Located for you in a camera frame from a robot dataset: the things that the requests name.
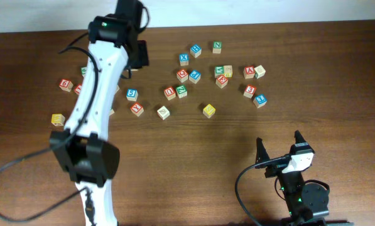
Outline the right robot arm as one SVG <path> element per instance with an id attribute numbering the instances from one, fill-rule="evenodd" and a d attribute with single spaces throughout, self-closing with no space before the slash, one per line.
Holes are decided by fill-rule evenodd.
<path id="1" fill-rule="evenodd" d="M 268 156 L 263 140 L 256 139 L 256 168 L 264 168 L 266 178 L 276 178 L 290 213 L 282 224 L 353 225 L 343 220 L 326 221 L 330 187 L 322 181 L 303 179 L 302 172 L 311 167 L 315 151 L 299 131 L 295 131 L 294 137 L 289 153 L 273 159 Z"/>

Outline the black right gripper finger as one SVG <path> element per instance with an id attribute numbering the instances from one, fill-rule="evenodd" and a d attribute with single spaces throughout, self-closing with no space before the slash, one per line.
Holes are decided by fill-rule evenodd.
<path id="1" fill-rule="evenodd" d="M 268 153 L 264 147 L 263 140 L 258 137 L 256 139 L 256 168 L 265 168 L 269 165 L 268 161 L 270 160 Z"/>
<path id="2" fill-rule="evenodd" d="M 299 130 L 295 131 L 294 138 L 295 138 L 295 144 L 306 143 L 306 140 L 303 138 Z"/>

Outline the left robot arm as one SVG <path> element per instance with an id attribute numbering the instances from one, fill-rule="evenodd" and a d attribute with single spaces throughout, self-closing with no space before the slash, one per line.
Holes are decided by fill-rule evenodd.
<path id="1" fill-rule="evenodd" d="M 146 42 L 138 39 L 148 10 L 139 0 L 118 1 L 113 14 L 88 26 L 87 71 L 75 107 L 62 132 L 52 132 L 50 147 L 75 183 L 86 225 L 117 225 L 112 179 L 120 151 L 108 142 L 109 112 L 123 71 L 149 64 Z"/>

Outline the yellow S block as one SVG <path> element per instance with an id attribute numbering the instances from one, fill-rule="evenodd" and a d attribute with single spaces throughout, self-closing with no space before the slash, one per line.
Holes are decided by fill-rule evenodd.
<path id="1" fill-rule="evenodd" d="M 204 108 L 203 108 L 203 114 L 208 118 L 210 119 L 216 112 L 216 108 L 211 105 L 211 104 L 208 104 L 206 105 Z"/>

